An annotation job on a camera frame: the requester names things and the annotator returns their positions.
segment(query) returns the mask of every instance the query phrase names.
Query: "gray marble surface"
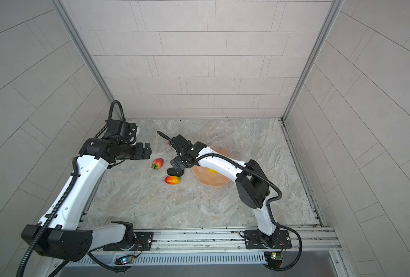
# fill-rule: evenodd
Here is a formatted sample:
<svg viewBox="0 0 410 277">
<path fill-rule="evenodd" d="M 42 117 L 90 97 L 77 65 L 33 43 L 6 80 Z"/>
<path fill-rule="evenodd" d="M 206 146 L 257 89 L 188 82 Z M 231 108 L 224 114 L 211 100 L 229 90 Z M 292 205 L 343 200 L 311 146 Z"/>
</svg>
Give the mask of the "gray marble surface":
<svg viewBox="0 0 410 277">
<path fill-rule="evenodd" d="M 256 160 L 283 194 L 271 203 L 276 221 L 288 225 L 318 223 L 277 119 L 135 122 L 140 129 L 138 141 L 151 143 L 151 159 L 127 160 L 105 172 L 86 215 L 86 226 L 112 220 L 131 222 L 135 229 L 257 225 L 252 209 L 239 199 L 234 182 L 209 187 L 186 169 L 180 184 L 166 184 L 166 170 L 176 152 L 156 134 L 158 130 L 170 137 L 181 134 L 192 143 L 228 148 L 237 160 Z M 156 158 L 165 161 L 159 170 L 150 168 Z"/>
</svg>

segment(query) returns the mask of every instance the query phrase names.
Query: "strawberry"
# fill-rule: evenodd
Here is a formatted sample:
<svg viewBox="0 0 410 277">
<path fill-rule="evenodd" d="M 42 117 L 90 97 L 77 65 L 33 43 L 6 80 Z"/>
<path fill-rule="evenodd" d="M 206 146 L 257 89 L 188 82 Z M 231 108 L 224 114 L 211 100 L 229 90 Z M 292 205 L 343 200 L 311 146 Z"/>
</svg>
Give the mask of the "strawberry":
<svg viewBox="0 0 410 277">
<path fill-rule="evenodd" d="M 165 178 L 165 183 L 169 185 L 177 185 L 180 183 L 180 178 L 177 176 L 168 176 Z"/>
<path fill-rule="evenodd" d="M 151 164 L 152 169 L 160 169 L 163 166 L 163 159 L 155 159 Z"/>
</svg>

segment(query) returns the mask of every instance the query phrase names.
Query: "black mounting plate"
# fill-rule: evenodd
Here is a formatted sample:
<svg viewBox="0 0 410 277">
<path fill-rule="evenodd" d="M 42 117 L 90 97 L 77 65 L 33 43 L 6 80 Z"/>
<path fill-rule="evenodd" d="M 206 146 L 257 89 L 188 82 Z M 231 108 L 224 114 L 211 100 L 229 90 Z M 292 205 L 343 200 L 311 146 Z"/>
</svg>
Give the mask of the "black mounting plate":
<svg viewBox="0 0 410 277">
<path fill-rule="evenodd" d="M 258 230 L 244 230 L 244 236 L 246 236 L 245 234 L 248 234 L 248 237 L 253 238 L 253 240 L 249 240 L 249 241 L 245 240 L 246 249 L 269 249 L 269 248 L 263 246 L 262 243 L 258 242 L 258 241 L 260 241 L 260 236 L 259 236 Z M 278 240 L 281 241 L 283 243 L 283 245 L 285 245 L 285 248 L 289 249 L 289 248 L 292 247 L 291 241 L 287 240 L 286 238 L 290 238 L 290 235 L 289 235 L 288 231 L 281 229 L 280 233 L 278 234 Z M 283 246 L 280 242 L 278 242 L 274 248 L 275 249 L 282 249 Z"/>
<path fill-rule="evenodd" d="M 143 245 L 143 251 L 149 251 L 151 249 L 151 244 L 153 243 L 153 232 L 134 232 L 136 234 L 136 239 L 142 242 Z M 136 251 L 137 250 L 137 243 L 135 243 L 130 249 L 127 251 Z M 104 246 L 103 251 L 123 251 L 119 247 L 113 247 L 113 246 Z"/>
</svg>

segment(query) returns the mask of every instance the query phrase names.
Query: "toy fruit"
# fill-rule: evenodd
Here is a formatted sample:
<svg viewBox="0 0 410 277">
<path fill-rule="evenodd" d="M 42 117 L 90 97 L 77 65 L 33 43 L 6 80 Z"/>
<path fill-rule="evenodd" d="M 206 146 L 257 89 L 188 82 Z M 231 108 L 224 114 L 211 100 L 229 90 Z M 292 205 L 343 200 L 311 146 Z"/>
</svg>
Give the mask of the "toy fruit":
<svg viewBox="0 0 410 277">
<path fill-rule="evenodd" d="M 152 169 L 160 169 L 163 166 L 163 159 L 155 159 L 151 164 Z"/>
<path fill-rule="evenodd" d="M 177 185 L 180 183 L 180 178 L 177 176 L 168 176 L 165 178 L 165 183 L 169 185 Z"/>
</svg>

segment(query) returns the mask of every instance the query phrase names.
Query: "wall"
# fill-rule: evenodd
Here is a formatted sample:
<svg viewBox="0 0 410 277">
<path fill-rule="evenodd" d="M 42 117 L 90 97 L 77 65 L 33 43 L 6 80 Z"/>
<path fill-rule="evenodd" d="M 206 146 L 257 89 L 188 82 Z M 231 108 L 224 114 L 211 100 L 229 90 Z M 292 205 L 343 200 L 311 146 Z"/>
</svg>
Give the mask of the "wall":
<svg viewBox="0 0 410 277">
<path fill-rule="evenodd" d="M 355 275 L 410 276 L 410 0 L 346 0 L 286 124 Z"/>
<path fill-rule="evenodd" d="M 107 104 L 47 0 L 0 1 L 0 276 L 15 275 L 24 226 L 51 206 Z"/>
<path fill-rule="evenodd" d="M 128 118 L 281 117 L 331 5 L 63 3 Z"/>
</svg>

